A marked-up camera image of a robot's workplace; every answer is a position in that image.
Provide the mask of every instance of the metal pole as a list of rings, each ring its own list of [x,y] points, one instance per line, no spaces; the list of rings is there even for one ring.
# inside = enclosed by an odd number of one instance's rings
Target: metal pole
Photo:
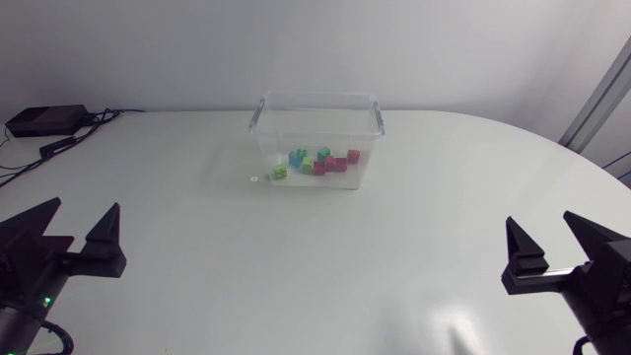
[[[631,37],[613,60],[606,74],[559,144],[577,153],[590,143],[631,89]]]

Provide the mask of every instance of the green cube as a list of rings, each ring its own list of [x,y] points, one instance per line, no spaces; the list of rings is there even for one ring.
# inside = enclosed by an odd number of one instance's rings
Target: green cube
[[[326,160],[326,157],[328,157],[329,155],[331,155],[331,150],[328,148],[322,148],[319,151],[317,151],[317,160],[319,162],[323,162]]]
[[[279,164],[274,167],[274,179],[283,179],[287,177],[287,167],[284,164]]]
[[[300,157],[300,159],[304,159],[307,155],[309,154],[309,152],[307,151],[307,149],[298,149],[296,151],[296,155]]]
[[[308,157],[303,158],[303,174],[310,175],[313,170],[312,159]]]

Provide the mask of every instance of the yellow-green cube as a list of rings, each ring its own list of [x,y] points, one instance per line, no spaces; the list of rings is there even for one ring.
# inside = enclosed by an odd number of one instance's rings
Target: yellow-green cube
[[[274,167],[274,179],[283,179],[287,177],[287,167],[284,164],[279,164]]]
[[[312,159],[309,157],[303,158],[303,174],[310,175],[313,170]]]

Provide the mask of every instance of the plastic bin handle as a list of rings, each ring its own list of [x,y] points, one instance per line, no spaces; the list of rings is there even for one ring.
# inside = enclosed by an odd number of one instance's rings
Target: plastic bin handle
[[[258,123],[258,118],[260,117],[260,112],[263,111],[263,107],[265,106],[265,99],[261,99],[254,115],[252,116],[252,120],[249,122],[249,133],[254,133],[254,127]]]
[[[379,103],[374,102],[373,107],[375,108],[375,115],[377,116],[377,126],[379,127],[379,132],[382,137],[386,134],[386,128],[384,127],[384,119],[382,118],[382,110],[379,107]]]

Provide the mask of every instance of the transparent plastic bin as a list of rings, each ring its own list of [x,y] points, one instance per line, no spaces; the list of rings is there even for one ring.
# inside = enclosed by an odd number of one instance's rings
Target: transparent plastic bin
[[[384,136],[384,122],[377,99],[369,94],[268,92],[249,124],[263,154],[271,183],[276,186],[323,186],[357,189],[371,159],[375,143]],[[312,170],[303,166],[302,150],[318,161],[318,152],[328,149],[334,158]],[[300,157],[300,165],[290,154]]]

